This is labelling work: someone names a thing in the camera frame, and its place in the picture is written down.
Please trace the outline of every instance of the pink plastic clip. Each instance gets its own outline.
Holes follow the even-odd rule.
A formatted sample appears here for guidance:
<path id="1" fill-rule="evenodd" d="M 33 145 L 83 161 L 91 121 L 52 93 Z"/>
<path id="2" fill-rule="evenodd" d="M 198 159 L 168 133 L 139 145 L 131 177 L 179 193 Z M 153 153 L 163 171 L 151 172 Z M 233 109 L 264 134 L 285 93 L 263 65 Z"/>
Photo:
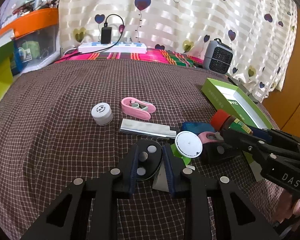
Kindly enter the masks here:
<path id="1" fill-rule="evenodd" d="M 144 109 L 146 109 L 146 111 L 140 108 L 132 107 L 132 103 L 144 106 Z M 150 120 L 151 115 L 149 113 L 153 113 L 154 111 L 156 111 L 156 108 L 153 104 L 130 97 L 121 100 L 121 109 L 125 114 L 131 115 L 141 120 Z"/>
<path id="2" fill-rule="evenodd" d="M 198 135 L 200 141 L 202 144 L 208 143 L 208 142 L 219 142 L 220 140 L 216 139 L 216 133 L 214 132 L 202 132 Z"/>

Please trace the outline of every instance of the curtain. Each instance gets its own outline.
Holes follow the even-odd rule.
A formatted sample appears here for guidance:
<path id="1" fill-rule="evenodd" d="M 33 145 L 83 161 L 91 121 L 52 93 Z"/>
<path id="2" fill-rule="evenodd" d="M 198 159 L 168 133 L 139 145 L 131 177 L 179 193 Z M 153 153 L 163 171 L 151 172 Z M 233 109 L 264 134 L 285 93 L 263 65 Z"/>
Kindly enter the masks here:
<path id="1" fill-rule="evenodd" d="M 204 58 L 209 41 L 220 38 L 234 51 L 228 73 L 262 101 L 281 90 L 297 31 L 293 0 L 61 0 L 63 51 L 99 41 L 111 16 L 113 41 L 131 37 L 147 47 Z"/>

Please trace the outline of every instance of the green cardboard box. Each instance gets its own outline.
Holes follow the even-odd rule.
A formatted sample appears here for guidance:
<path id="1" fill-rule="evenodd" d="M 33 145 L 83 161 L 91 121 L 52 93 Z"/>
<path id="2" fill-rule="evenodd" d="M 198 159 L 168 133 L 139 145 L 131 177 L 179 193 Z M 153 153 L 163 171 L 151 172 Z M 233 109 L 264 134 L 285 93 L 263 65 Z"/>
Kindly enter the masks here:
<path id="1" fill-rule="evenodd" d="M 273 128 L 263 112 L 239 87 L 207 78 L 201 91 L 217 110 L 223 109 L 250 126 Z"/>
<path id="2" fill-rule="evenodd" d="M 13 41 L 0 47 L 0 64 L 7 58 L 13 56 Z"/>

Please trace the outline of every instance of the portable fan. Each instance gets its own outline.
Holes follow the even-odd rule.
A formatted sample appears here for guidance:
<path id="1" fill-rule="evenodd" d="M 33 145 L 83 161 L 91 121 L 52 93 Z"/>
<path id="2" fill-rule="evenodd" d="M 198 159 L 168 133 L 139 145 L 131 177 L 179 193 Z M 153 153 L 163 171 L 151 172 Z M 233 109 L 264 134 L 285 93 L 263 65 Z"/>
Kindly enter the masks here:
<path id="1" fill-rule="evenodd" d="M 203 68 L 226 74 L 233 57 L 233 50 L 223 44 L 220 39 L 209 42 L 206 54 L 204 55 Z"/>

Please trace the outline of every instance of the pink bag clip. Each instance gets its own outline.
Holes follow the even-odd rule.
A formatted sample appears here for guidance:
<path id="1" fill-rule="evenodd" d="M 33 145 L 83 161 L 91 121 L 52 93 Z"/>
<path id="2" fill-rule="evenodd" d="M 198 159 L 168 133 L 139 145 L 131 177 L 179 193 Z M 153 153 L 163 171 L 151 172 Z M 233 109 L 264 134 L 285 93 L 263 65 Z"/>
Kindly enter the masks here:
<path id="1" fill-rule="evenodd" d="M 216 133 L 214 132 L 202 132 L 198 135 L 200 141 L 202 142 L 202 144 L 208 143 L 208 142 L 220 142 L 220 140 L 218 140 L 216 138 Z"/>
<path id="2" fill-rule="evenodd" d="M 125 114 L 131 115 L 141 120 L 150 120 L 150 113 L 156 111 L 156 108 L 153 104 L 131 97 L 127 97 L 121 100 L 121 109 Z"/>

